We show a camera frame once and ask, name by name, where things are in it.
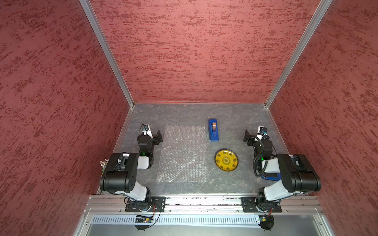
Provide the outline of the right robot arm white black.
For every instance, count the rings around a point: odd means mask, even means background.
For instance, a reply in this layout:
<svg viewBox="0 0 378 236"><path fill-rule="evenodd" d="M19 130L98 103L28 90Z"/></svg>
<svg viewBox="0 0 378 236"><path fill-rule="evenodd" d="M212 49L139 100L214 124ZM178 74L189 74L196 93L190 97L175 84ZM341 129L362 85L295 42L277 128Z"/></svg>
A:
<svg viewBox="0 0 378 236"><path fill-rule="evenodd" d="M245 212L280 212L283 199L321 190L320 177L305 155L273 153L275 148L266 127L261 126L256 134L246 130L243 141L254 149L255 177L273 174L280 178L270 186L262 187L255 197L242 198Z"/></svg>

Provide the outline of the clear bubble wrap sheet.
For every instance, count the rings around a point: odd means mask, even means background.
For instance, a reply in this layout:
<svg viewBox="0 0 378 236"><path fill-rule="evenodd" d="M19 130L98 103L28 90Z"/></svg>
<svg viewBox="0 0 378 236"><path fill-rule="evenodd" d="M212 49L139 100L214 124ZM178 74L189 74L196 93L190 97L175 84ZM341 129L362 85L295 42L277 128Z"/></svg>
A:
<svg viewBox="0 0 378 236"><path fill-rule="evenodd" d="M207 181L207 136L204 126L167 125L159 157L157 181Z"/></svg>

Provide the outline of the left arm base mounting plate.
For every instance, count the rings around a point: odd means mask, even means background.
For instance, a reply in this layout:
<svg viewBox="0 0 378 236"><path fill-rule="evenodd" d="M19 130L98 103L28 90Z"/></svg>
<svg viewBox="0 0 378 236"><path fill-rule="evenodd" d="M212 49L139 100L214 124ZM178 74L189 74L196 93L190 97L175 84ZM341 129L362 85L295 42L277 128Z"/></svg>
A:
<svg viewBox="0 0 378 236"><path fill-rule="evenodd" d="M134 213L160 213L164 212L166 197L153 196L145 201L135 201L128 199L125 212Z"/></svg>

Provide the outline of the yellow patterned dinner plate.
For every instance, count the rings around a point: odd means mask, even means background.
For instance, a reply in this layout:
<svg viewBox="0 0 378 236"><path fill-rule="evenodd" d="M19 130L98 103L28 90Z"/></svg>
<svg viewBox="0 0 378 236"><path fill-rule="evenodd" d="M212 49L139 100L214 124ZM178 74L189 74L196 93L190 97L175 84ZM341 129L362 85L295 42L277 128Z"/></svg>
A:
<svg viewBox="0 0 378 236"><path fill-rule="evenodd" d="M234 171L239 164L238 157L230 149L221 149L215 154L216 166L226 172Z"/></svg>

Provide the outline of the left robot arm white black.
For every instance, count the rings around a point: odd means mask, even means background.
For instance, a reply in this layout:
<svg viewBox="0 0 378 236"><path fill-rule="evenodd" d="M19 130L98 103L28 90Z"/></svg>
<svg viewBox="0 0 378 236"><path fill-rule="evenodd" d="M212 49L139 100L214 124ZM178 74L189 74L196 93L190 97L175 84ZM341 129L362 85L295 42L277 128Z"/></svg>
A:
<svg viewBox="0 0 378 236"><path fill-rule="evenodd" d="M99 187L112 195L123 195L131 202L126 210L148 212L153 210L149 188L137 182L137 171L150 169L154 162L154 147L163 142L162 134L149 135L142 131L137 137L138 153L113 153L101 176Z"/></svg>

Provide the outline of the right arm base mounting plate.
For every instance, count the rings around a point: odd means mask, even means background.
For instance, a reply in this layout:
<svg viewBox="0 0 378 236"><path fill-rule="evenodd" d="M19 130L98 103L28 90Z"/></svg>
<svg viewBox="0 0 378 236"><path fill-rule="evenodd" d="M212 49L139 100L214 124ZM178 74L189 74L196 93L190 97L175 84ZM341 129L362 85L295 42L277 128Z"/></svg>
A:
<svg viewBox="0 0 378 236"><path fill-rule="evenodd" d="M280 202L257 200L256 197L241 197L241 206L244 213L281 213Z"/></svg>

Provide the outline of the blue tape dispenser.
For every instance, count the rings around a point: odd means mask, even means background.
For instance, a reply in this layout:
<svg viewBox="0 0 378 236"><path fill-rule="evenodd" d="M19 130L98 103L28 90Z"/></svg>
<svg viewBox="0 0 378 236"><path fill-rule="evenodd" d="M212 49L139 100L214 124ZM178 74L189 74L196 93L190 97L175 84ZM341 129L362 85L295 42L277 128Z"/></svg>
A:
<svg viewBox="0 0 378 236"><path fill-rule="evenodd" d="M219 141L218 122L216 119L208 120L208 132L209 132L209 140L211 142Z"/></svg>

